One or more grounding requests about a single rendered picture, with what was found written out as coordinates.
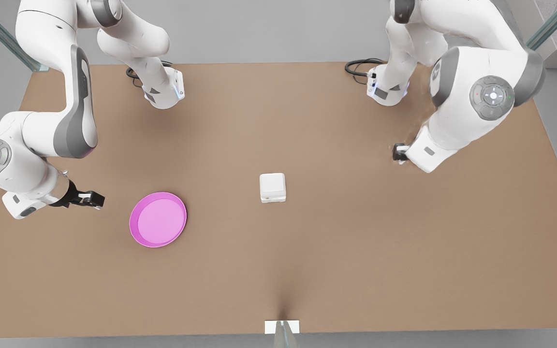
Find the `small white closed box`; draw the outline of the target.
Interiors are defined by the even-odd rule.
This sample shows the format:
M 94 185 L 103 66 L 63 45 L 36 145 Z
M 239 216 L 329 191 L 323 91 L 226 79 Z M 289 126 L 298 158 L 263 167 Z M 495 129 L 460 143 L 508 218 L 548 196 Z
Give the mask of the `small white closed box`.
M 259 184 L 262 203 L 282 203 L 287 200 L 285 174 L 261 174 L 259 177 Z

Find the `pink round plate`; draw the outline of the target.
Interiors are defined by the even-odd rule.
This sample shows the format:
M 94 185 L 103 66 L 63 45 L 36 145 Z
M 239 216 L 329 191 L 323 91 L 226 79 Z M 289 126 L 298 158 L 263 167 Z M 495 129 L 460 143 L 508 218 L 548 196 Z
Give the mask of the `pink round plate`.
M 153 192 L 133 207 L 129 228 L 133 240 L 145 247 L 163 247 L 184 231 L 187 209 L 178 196 L 170 192 Z

